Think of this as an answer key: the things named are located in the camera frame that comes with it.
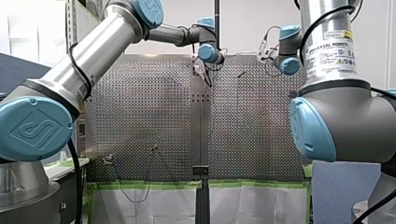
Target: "metal pole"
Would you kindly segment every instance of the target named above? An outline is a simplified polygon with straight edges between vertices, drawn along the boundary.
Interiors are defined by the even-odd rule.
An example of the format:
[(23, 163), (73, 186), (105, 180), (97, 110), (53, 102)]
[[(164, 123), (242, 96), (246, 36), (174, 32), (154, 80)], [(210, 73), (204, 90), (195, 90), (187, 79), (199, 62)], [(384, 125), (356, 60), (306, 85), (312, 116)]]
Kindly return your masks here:
[(216, 33), (216, 48), (220, 49), (220, 0), (215, 0), (215, 33)]

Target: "metal bracket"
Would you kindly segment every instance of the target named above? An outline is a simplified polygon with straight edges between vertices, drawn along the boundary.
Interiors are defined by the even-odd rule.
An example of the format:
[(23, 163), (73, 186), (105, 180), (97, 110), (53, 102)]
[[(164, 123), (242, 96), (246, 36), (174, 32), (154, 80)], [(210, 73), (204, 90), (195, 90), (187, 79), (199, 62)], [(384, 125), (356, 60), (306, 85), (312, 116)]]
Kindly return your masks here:
[(109, 156), (104, 157), (103, 164), (104, 165), (114, 165), (114, 155), (110, 154)]
[(207, 165), (195, 165), (192, 166), (193, 175), (209, 175), (209, 166)]

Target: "metal frame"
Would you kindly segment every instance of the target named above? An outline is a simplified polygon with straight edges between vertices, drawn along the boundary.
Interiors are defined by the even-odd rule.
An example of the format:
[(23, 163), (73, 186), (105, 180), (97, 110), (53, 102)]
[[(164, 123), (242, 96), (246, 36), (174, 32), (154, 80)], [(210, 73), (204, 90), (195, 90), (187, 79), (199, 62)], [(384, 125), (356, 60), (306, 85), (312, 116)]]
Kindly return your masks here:
[(77, 12), (76, 0), (66, 1), (66, 37), (67, 52), (70, 46), (77, 42)]

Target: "robotic arm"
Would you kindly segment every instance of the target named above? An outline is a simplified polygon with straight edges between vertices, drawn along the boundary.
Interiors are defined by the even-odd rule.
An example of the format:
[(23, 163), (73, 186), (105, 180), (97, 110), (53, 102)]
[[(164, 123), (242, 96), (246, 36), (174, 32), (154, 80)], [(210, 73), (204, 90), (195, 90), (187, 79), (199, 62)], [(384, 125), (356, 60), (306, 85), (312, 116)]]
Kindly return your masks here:
[[(289, 74), (300, 63), (307, 75), (290, 104), (294, 144), (311, 160), (381, 163), (371, 207), (354, 223), (395, 223), (395, 91), (381, 91), (358, 76), (350, 14), (361, 1), (301, 0), (302, 29), (283, 27), (276, 64)], [(372, 91), (382, 93), (372, 96)]]
[(131, 44), (142, 39), (178, 47), (200, 43), (198, 57), (205, 63), (223, 63), (215, 47), (213, 20), (202, 18), (191, 28), (162, 24), (159, 0), (115, 0), (106, 18), (79, 44), (70, 48), (46, 75), (26, 80), (0, 103), (0, 158), (38, 161), (67, 143), (81, 103), (92, 87)]
[[(49, 183), (40, 160), (66, 146), (83, 101), (131, 43), (200, 43), (198, 57), (203, 62), (224, 61), (215, 47), (212, 19), (202, 18), (191, 28), (162, 25), (160, 0), (112, 0), (105, 16), (46, 75), (26, 80), (0, 102), (0, 219), (6, 223), (60, 223), (59, 199), (52, 199), (59, 185)], [(79, 174), (77, 156), (74, 163)], [(48, 215), (35, 216), (37, 208)]]

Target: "wire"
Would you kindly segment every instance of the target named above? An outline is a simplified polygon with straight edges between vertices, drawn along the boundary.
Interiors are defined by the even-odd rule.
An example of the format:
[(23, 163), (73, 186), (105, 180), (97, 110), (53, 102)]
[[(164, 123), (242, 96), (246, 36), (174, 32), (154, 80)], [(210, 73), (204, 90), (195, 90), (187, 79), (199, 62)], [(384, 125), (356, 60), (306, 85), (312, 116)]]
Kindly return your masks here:
[(361, 7), (363, 6), (363, 0), (361, 0), (361, 4), (359, 5), (358, 11), (355, 13), (355, 16), (353, 17), (352, 20), (350, 20), (350, 22), (353, 22), (354, 20), (356, 20), (356, 18), (358, 18), (359, 13), (361, 13)]
[(210, 29), (209, 27), (203, 26), (203, 25), (201, 25), (201, 24), (194, 24), (192, 27), (197, 27), (197, 26), (206, 29), (208, 32), (212, 33), (212, 35), (214, 35), (215, 38), (217, 38), (217, 35), (216, 35), (215, 31), (213, 31), (213, 30)]
[(306, 41), (308, 40), (309, 36), (311, 36), (312, 32), (315, 30), (315, 28), (317, 28), (323, 22), (323, 20), (326, 19), (326, 17), (328, 17), (336, 12), (339, 12), (342, 10), (350, 10), (351, 11), (350, 13), (352, 13), (355, 9), (356, 8), (353, 6), (343, 6), (343, 7), (338, 7), (333, 10), (330, 10), (330, 11), (324, 13), (323, 15), (321, 15), (316, 21), (314, 21), (308, 27), (308, 29), (306, 29), (306, 32), (303, 36), (303, 39), (301, 41), (301, 46), (300, 46), (300, 61), (301, 61), (302, 65), (304, 65), (304, 45), (305, 45)]
[(380, 207), (384, 206), (388, 202), (392, 201), (396, 197), (396, 189), (391, 192), (387, 197), (373, 205), (371, 208), (369, 208), (367, 211), (365, 211), (361, 216), (359, 216), (353, 224), (362, 224), (363, 220), (370, 216), (374, 211), (378, 210)]
[(0, 102), (8, 96), (8, 93), (0, 93)]
[(283, 75), (283, 72), (278, 68), (278, 70), (280, 71), (280, 73), (276, 74), (276, 75), (271, 75), (268, 72), (268, 60), (271, 59), (271, 55), (275, 52), (275, 50), (279, 47), (279, 44), (276, 45), (276, 47), (274, 47), (272, 49), (272, 51), (270, 52), (270, 54), (268, 55), (268, 58), (265, 59), (265, 63), (264, 63), (264, 71), (265, 71), (265, 75), (270, 76), (270, 77), (279, 77), (281, 75)]
[(70, 154), (72, 155), (74, 168), (76, 171), (76, 193), (77, 193), (77, 206), (76, 206), (76, 221), (75, 224), (81, 223), (81, 213), (82, 213), (82, 176), (81, 169), (79, 167), (78, 154), (76, 148), (73, 144), (73, 140), (67, 142), (69, 146)]
[(270, 31), (271, 31), (272, 29), (281, 30), (282, 28), (281, 28), (280, 26), (278, 26), (278, 25), (273, 25), (273, 26), (271, 26), (270, 28), (268, 28), (267, 32), (265, 33), (265, 36), (264, 36), (263, 40), (267, 40), (268, 34), (270, 33)]
[(84, 71), (82, 71), (82, 69), (77, 65), (76, 60), (73, 57), (73, 49), (74, 47), (77, 45), (77, 43), (73, 44), (72, 46), (70, 46), (69, 48), (69, 58), (70, 61), (72, 63), (72, 67), (73, 69), (76, 71), (76, 73), (78, 73), (81, 77), (84, 78), (85, 80), (85, 84), (87, 85), (87, 94), (84, 97), (84, 100), (86, 100), (88, 97), (91, 96), (92, 93), (92, 84), (90, 79), (87, 77), (87, 75), (84, 73)]
[(224, 62), (221, 63), (220, 66), (219, 66), (219, 68), (216, 68), (216, 69), (210, 68), (209, 66), (207, 66), (206, 63), (204, 63), (204, 65), (205, 65), (205, 68), (206, 68), (207, 70), (209, 70), (209, 71), (211, 71), (211, 72), (218, 72), (218, 71), (221, 70), (221, 68), (224, 66)]
[(128, 196), (128, 194), (124, 191), (124, 189), (123, 189), (123, 187), (122, 187), (122, 182), (121, 182), (121, 178), (120, 178), (120, 175), (119, 175), (119, 171), (118, 171), (117, 165), (116, 165), (116, 163), (114, 163), (114, 168), (115, 168), (116, 176), (117, 176), (117, 179), (119, 180), (120, 190), (121, 190), (122, 194), (123, 194), (123, 195), (128, 199), (128, 201), (131, 202), (131, 203), (142, 203), (142, 202), (146, 201), (146, 200), (148, 199), (148, 197), (149, 197), (149, 192), (150, 192), (150, 187), (151, 187), (151, 183), (150, 183), (151, 164), (152, 164), (152, 160), (153, 160), (153, 156), (152, 156), (153, 153), (152, 153), (152, 150), (150, 151), (150, 154), (149, 154), (149, 156), (150, 156), (150, 162), (149, 162), (149, 164), (148, 164), (148, 169), (147, 169), (147, 171), (146, 171), (146, 178), (145, 178), (145, 181), (148, 182), (148, 190), (146, 191), (146, 195), (145, 195), (145, 197), (144, 197), (142, 200), (134, 201), (134, 200), (132, 200), (132, 199)]
[(296, 7), (300, 10), (300, 3), (298, 0), (294, 0), (294, 5), (296, 5)]
[(392, 93), (388, 92), (388, 91), (383, 91), (383, 90), (380, 90), (380, 89), (374, 88), (374, 87), (371, 87), (371, 88), (370, 88), (370, 91), (375, 91), (375, 92), (381, 93), (381, 94), (383, 94), (383, 95), (385, 95), (385, 96), (388, 96), (390, 99), (396, 101), (396, 96), (393, 95)]

